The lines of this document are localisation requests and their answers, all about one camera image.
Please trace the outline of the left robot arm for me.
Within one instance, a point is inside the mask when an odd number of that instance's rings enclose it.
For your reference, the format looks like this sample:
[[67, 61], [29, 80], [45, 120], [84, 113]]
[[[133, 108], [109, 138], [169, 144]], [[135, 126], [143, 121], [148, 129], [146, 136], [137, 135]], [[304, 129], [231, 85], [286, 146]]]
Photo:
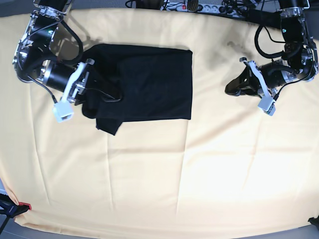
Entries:
[[261, 49], [259, 36], [266, 28], [266, 19], [262, 16], [254, 44], [258, 53], [270, 59], [271, 63], [257, 66], [255, 61], [242, 57], [240, 61], [245, 64], [245, 69], [226, 85], [226, 94], [236, 97], [254, 96], [274, 103], [284, 87], [300, 81], [311, 81], [318, 74], [317, 47], [309, 33], [304, 14], [309, 3], [303, 0], [281, 0], [279, 5], [284, 50], [269, 54]]

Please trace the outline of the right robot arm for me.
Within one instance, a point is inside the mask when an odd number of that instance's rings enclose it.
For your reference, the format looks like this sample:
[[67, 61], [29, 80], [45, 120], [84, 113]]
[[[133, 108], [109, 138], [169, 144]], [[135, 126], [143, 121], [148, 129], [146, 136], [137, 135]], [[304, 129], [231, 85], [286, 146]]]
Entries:
[[[61, 102], [81, 104], [88, 91], [97, 92], [107, 103], [119, 102], [123, 97], [121, 90], [102, 78], [94, 69], [94, 60], [81, 60], [83, 43], [64, 21], [72, 2], [35, 0], [33, 4], [36, 9], [30, 16], [12, 61], [19, 80], [35, 82], [48, 92], [51, 89], [62, 92]], [[78, 54], [73, 59], [59, 59], [51, 50], [59, 25], [77, 42]]]

